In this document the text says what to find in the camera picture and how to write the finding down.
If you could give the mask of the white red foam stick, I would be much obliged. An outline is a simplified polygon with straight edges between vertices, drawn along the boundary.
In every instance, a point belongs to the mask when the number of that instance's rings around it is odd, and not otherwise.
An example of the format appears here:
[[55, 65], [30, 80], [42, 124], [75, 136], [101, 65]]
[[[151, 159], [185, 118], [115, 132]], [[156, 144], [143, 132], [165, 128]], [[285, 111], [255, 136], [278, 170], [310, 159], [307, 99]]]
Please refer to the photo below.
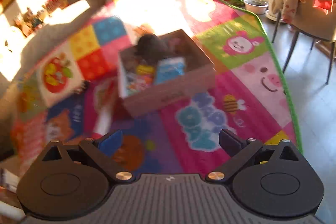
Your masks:
[[96, 123], [94, 124], [93, 132], [99, 136], [107, 134], [110, 130], [113, 121], [113, 108], [114, 99], [110, 98], [106, 101], [97, 116]]

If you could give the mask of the pink pig toy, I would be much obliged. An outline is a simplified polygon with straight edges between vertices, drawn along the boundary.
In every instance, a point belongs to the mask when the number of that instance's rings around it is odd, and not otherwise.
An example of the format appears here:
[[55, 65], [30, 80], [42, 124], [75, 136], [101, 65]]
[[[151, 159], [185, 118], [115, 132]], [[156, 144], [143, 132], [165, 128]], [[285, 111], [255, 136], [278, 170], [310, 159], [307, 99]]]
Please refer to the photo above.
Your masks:
[[128, 96], [144, 91], [145, 89], [151, 87], [153, 83], [153, 77], [150, 75], [129, 74], [127, 75], [126, 79], [126, 90]]

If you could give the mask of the white cardboard box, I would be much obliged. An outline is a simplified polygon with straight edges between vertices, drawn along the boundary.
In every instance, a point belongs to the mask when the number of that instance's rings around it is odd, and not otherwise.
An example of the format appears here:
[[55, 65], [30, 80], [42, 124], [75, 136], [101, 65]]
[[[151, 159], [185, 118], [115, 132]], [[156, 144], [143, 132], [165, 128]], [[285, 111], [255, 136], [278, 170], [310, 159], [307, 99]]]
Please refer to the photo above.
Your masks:
[[138, 65], [148, 64], [135, 55], [137, 44], [120, 51], [117, 65], [118, 94], [123, 101], [124, 108], [133, 117], [161, 109], [174, 101], [192, 97], [197, 93], [205, 92], [215, 84], [215, 68], [212, 61], [184, 30], [176, 30], [158, 37], [169, 46], [173, 53], [171, 57], [185, 58], [185, 74], [159, 85], [154, 84], [155, 74], [150, 75], [153, 77], [151, 87], [128, 96], [126, 90], [127, 75], [136, 75], [135, 70]]

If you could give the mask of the yellow corn toy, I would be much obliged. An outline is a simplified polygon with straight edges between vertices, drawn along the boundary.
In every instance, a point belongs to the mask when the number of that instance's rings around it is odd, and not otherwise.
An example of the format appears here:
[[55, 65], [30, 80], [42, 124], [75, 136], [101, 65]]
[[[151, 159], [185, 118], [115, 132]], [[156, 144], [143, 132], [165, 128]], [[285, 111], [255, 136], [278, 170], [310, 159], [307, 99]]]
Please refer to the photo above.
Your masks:
[[144, 75], [154, 75], [155, 74], [155, 67], [150, 65], [138, 65], [135, 70], [137, 75], [144, 76]]

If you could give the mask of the red cartoon card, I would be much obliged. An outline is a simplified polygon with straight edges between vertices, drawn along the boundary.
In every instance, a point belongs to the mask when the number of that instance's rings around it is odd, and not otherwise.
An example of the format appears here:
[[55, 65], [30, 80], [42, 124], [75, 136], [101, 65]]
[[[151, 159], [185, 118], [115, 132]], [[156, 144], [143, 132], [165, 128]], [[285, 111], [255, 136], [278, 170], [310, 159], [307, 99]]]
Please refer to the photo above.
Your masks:
[[69, 5], [68, 0], [47, 0], [42, 6], [49, 14], [52, 14], [56, 9], [64, 9]]

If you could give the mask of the blue white tissue pack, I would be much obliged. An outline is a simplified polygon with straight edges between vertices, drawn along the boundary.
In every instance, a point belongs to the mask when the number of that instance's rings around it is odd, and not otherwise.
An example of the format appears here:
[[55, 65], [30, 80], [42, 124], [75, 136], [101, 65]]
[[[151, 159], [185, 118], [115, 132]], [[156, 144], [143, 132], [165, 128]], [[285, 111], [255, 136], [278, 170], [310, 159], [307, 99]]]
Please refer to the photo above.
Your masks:
[[186, 62], [184, 57], [171, 57], [157, 63], [154, 84], [159, 85], [176, 79], [185, 74]]

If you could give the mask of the colourful cartoon play mat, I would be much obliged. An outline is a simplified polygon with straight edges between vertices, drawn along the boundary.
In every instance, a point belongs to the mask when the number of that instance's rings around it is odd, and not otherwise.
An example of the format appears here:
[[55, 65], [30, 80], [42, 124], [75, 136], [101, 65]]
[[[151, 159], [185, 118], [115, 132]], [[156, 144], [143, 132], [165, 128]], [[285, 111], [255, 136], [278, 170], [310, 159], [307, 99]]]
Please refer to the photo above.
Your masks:
[[222, 129], [265, 144], [301, 136], [260, 18], [221, 0], [111, 0], [34, 60], [19, 83], [19, 174], [46, 144], [123, 132], [134, 173], [206, 174]]

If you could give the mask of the black plush cat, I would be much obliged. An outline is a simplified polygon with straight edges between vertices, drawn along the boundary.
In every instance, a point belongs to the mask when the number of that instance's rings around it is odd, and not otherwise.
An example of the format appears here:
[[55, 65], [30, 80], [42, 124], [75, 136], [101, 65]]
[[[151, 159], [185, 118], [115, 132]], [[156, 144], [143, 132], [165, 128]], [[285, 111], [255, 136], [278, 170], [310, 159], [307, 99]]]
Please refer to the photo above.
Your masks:
[[135, 55], [148, 65], [157, 65], [163, 59], [173, 55], [169, 46], [155, 34], [144, 34], [137, 40]]

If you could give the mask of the metal basin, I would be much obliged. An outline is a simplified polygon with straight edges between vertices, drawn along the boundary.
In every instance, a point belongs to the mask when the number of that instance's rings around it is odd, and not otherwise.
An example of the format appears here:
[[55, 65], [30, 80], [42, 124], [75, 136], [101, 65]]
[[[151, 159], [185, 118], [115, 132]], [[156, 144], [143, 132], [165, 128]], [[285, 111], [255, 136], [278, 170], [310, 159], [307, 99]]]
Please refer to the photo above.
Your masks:
[[265, 14], [268, 9], [268, 3], [262, 0], [244, 0], [245, 9], [256, 15]]

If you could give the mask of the chair with draped clothes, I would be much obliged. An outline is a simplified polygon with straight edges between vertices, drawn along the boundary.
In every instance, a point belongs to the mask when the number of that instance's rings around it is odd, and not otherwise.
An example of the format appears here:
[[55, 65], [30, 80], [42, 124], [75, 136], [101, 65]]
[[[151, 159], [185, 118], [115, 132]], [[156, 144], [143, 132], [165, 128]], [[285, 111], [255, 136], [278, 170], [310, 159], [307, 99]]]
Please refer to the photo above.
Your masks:
[[273, 0], [271, 11], [277, 14], [277, 22], [282, 20], [294, 29], [282, 70], [285, 71], [289, 64], [299, 34], [304, 34], [313, 39], [312, 44], [318, 41], [331, 44], [328, 84], [335, 59], [335, 0]]

